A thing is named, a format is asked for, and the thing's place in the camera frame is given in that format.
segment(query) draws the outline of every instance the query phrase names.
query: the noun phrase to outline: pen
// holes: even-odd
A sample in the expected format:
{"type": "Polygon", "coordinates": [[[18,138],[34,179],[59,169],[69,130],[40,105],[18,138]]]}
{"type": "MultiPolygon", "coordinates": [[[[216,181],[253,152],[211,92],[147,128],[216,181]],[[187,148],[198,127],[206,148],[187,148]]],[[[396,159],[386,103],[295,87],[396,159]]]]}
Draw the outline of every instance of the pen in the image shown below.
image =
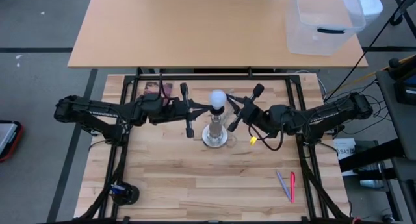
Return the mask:
{"type": "Polygon", "coordinates": [[[291,194],[292,194],[291,201],[292,203],[294,203],[294,173],[293,172],[291,172],[291,194]]]}
{"type": "Polygon", "coordinates": [[[287,189],[287,186],[285,184],[285,181],[283,180],[283,178],[281,177],[281,174],[279,171],[276,170],[276,175],[278,176],[281,186],[283,187],[283,189],[285,190],[285,193],[287,195],[287,198],[289,198],[289,201],[291,201],[291,195],[289,195],[289,191],[287,189]]]}

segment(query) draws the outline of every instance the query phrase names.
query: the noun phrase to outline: clear plastic container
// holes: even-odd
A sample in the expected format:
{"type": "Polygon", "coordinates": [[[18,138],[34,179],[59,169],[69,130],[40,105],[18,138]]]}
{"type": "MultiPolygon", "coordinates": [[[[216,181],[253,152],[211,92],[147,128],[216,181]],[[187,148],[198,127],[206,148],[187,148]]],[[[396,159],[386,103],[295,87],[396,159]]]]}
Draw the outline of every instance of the clear plastic container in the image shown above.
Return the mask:
{"type": "Polygon", "coordinates": [[[286,10],[287,47],[292,53],[332,55],[364,27],[360,0],[289,0],[286,10]]]}

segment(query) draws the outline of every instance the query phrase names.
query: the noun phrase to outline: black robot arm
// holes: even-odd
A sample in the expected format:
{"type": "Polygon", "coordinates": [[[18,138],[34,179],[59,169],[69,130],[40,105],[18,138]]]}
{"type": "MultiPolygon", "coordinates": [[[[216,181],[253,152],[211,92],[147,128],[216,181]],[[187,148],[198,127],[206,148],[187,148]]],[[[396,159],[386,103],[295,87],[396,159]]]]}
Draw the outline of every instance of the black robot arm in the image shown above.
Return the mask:
{"type": "Polygon", "coordinates": [[[332,103],[321,105],[309,110],[299,111],[286,105],[273,105],[267,111],[254,104],[254,99],[261,95],[264,87],[258,84],[251,98],[240,98],[228,95],[228,101],[237,115],[236,120],[228,127],[233,132],[240,119],[267,133],[267,138],[275,138],[280,131],[294,135],[302,131],[308,143],[315,143],[323,134],[345,121],[351,119],[367,119],[372,114],[372,107],[364,95],[351,93],[332,103]],[[240,102],[240,109],[232,100],[240,102]]]}
{"type": "Polygon", "coordinates": [[[117,105],[102,101],[92,101],[76,95],[61,99],[56,105],[54,118],[63,123],[80,123],[83,130],[102,133],[107,143],[123,145],[127,140],[124,135],[131,126],[142,126],[147,119],[157,125],[171,121],[187,122],[187,137],[194,137],[191,122],[211,109],[211,105],[195,103],[188,99],[188,87],[181,84],[183,100],[169,98],[164,105],[164,98],[159,94],[141,95],[134,103],[117,105]],[[119,118],[120,122],[108,124],[96,116],[119,118]]]}

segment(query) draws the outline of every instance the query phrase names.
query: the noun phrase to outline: container handle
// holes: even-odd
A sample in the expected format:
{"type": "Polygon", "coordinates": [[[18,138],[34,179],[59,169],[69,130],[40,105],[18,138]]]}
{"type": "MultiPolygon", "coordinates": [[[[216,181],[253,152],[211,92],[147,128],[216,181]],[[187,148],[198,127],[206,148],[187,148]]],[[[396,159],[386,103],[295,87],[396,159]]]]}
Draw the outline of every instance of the container handle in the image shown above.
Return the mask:
{"type": "Polygon", "coordinates": [[[318,32],[328,34],[344,34],[345,30],[334,30],[334,29],[318,29],[318,32]]]}

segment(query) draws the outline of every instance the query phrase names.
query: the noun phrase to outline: wooden tabletop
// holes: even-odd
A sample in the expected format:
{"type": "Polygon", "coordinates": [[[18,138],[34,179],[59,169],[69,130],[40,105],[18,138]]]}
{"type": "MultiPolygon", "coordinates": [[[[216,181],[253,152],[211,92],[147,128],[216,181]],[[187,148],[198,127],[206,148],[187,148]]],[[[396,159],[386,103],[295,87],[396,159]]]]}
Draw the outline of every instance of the wooden tabletop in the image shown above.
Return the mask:
{"type": "MultiPolygon", "coordinates": [[[[321,105],[316,75],[300,76],[306,106],[312,108],[321,105]]],[[[124,75],[108,77],[103,101],[120,101],[123,79],[124,75]]],[[[147,82],[139,82],[138,95],[143,93],[147,82]]],[[[179,85],[182,82],[164,83],[173,85],[172,96],[175,96],[180,95],[179,85]]],[[[250,96],[258,82],[265,86],[263,94],[256,100],[261,108],[266,110],[270,105],[289,104],[284,81],[186,81],[190,98],[199,103],[207,103],[211,91],[218,88],[225,92],[233,89],[233,94],[237,96],[250,96]]],[[[140,199],[133,205],[121,206],[119,218],[285,221],[308,216],[294,136],[285,135],[282,148],[271,152],[261,142],[250,146],[248,128],[241,123],[234,133],[230,133],[226,146],[210,149],[204,146],[201,139],[202,129],[208,122],[210,116],[206,113],[193,123],[194,139],[186,137],[183,121],[133,127],[124,181],[140,189],[140,199]],[[281,172],[286,184],[290,184],[290,173],[295,172],[295,204],[290,203],[283,192],[275,170],[281,172]]],[[[278,138],[268,140],[271,147],[277,147],[278,138]]],[[[102,139],[95,137],[93,142],[102,139]]],[[[332,140],[324,142],[333,145],[332,140]]],[[[104,143],[91,148],[75,217],[83,214],[101,191],[110,148],[104,143]]],[[[335,203],[348,213],[348,198],[337,155],[321,145],[317,145],[316,151],[324,188],[335,203]]],[[[317,214],[320,215],[315,189],[313,193],[317,214]]]]}
{"type": "MultiPolygon", "coordinates": [[[[333,56],[286,46],[288,0],[91,0],[70,68],[350,68],[353,36],[333,56]]],[[[365,59],[359,66],[367,66],[365,59]]]]}

